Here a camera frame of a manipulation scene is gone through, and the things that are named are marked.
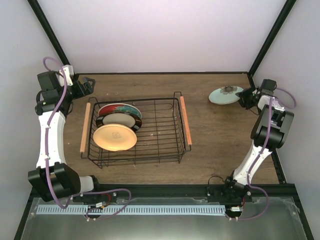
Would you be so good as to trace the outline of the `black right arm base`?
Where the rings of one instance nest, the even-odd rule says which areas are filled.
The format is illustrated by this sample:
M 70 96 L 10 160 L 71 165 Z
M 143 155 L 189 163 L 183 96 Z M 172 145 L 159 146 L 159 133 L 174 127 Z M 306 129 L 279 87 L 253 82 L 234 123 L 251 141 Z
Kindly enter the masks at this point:
M 222 180 L 222 185 L 211 184 L 213 178 Z M 221 176 L 213 175 L 207 181 L 207 200 L 217 202 L 225 206 L 225 214 L 229 219 L 238 220 L 242 215 L 245 204 L 252 202 L 251 192 L 247 185 L 234 180 L 231 176 L 223 179 Z

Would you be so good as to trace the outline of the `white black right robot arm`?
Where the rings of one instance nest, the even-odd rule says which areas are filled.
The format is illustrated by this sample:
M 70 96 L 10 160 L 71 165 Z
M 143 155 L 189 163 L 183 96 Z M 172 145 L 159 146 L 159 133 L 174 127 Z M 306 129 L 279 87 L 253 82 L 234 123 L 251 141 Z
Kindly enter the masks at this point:
M 222 195 L 229 202 L 245 196 L 263 161 L 281 148 L 287 139 L 294 113 L 282 106 L 274 96 L 276 88 L 276 81 L 264 79 L 260 87 L 248 88 L 236 94 L 243 108 L 249 110 L 256 107 L 259 115 L 250 134 L 252 144 L 247 155 L 231 176 L 225 179 Z

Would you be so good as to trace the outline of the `yellow orange plate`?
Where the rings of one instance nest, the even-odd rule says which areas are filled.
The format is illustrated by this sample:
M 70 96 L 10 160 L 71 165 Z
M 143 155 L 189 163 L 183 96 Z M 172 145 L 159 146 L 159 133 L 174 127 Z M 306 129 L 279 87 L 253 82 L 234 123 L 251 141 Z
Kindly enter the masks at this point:
M 112 123 L 99 127 L 93 134 L 93 141 L 107 151 L 126 151 L 135 146 L 137 136 L 129 127 Z

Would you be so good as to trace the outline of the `light green flower plate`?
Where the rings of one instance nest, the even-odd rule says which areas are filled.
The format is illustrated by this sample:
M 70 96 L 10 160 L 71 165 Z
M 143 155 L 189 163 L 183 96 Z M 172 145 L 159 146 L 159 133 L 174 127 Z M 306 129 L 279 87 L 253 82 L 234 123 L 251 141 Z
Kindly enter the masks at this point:
M 208 99 L 211 103 L 217 105 L 228 105 L 237 102 L 240 98 L 237 96 L 244 89 L 239 86 L 227 85 L 212 91 Z

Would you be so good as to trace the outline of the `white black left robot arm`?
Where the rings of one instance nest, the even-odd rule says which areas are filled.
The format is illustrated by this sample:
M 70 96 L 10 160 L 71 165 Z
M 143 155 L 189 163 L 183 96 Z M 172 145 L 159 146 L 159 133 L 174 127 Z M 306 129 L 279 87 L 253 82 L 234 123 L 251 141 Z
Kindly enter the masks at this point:
M 68 85 L 60 82 L 59 77 L 52 70 L 37 75 L 41 88 L 35 106 L 40 124 L 40 151 L 36 168 L 28 172 L 28 181 L 45 202 L 82 193 L 89 201 L 97 202 L 102 196 L 98 179 L 93 175 L 79 176 L 67 165 L 63 143 L 73 101 L 92 94 L 96 81 L 84 77 Z

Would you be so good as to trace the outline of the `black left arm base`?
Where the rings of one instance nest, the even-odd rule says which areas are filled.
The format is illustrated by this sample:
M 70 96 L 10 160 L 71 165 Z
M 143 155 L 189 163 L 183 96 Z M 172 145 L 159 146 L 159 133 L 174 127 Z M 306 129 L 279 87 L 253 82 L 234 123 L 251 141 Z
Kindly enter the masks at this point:
M 117 199 L 117 190 L 108 190 L 102 191 L 101 193 L 98 192 L 85 192 L 85 193 L 78 193 L 72 195 L 72 200 L 75 203 L 84 203 L 84 204 L 96 204 L 99 202 L 106 202 L 112 203 L 115 202 Z

